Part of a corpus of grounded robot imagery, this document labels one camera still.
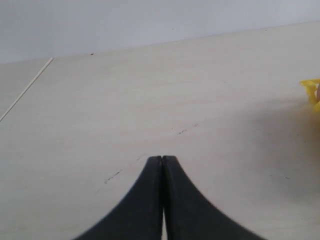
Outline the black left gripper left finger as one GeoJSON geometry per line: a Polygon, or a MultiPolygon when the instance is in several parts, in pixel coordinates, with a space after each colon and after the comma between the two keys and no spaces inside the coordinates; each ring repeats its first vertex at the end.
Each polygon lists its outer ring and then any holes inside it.
{"type": "Polygon", "coordinates": [[[162,157],[152,156],[124,198],[78,240],[160,240],[162,157]]]}

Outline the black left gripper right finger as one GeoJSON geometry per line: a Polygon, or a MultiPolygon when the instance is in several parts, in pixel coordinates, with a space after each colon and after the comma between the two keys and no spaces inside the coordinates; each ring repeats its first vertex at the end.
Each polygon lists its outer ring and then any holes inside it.
{"type": "Polygon", "coordinates": [[[261,240],[209,202],[175,156],[162,157],[164,215],[169,240],[261,240]]]}

